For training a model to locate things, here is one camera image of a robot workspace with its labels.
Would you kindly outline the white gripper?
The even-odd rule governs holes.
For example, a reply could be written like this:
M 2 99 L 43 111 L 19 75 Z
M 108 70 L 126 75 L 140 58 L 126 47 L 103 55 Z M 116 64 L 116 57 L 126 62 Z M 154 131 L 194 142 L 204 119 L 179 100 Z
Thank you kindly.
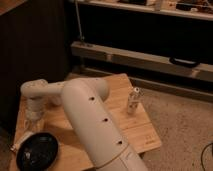
M 43 98 L 28 98 L 25 110 L 25 129 L 28 131 L 42 131 L 45 113 Z

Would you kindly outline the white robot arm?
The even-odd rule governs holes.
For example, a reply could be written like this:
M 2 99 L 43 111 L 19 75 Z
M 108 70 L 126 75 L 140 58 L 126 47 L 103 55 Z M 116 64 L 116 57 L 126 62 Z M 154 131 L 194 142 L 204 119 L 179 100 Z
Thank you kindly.
M 61 97 L 65 114 L 96 171 L 148 171 L 104 105 L 109 86 L 103 78 L 29 81 L 21 86 L 21 93 L 31 116 L 41 111 L 45 95 Z

